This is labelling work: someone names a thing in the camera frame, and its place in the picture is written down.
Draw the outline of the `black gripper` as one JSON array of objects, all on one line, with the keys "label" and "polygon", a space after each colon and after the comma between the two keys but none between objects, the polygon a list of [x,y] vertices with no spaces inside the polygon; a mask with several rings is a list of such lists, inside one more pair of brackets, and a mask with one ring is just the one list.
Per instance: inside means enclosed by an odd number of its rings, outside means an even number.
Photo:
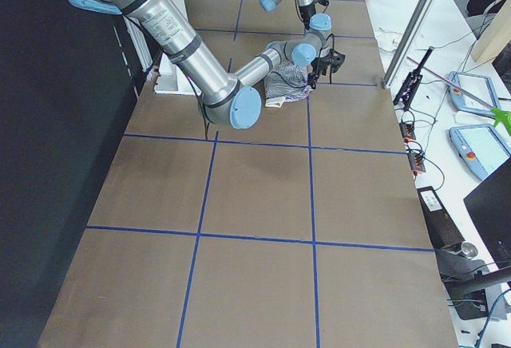
[{"label": "black gripper", "polygon": [[316,89],[317,86],[317,77],[320,75],[325,76],[327,73],[330,73],[330,55],[325,57],[316,58],[312,63],[312,72],[307,75],[307,83],[311,87],[311,89]]},{"label": "black gripper", "polygon": [[299,14],[304,25],[309,25],[311,18],[315,15],[315,4],[299,7]]}]

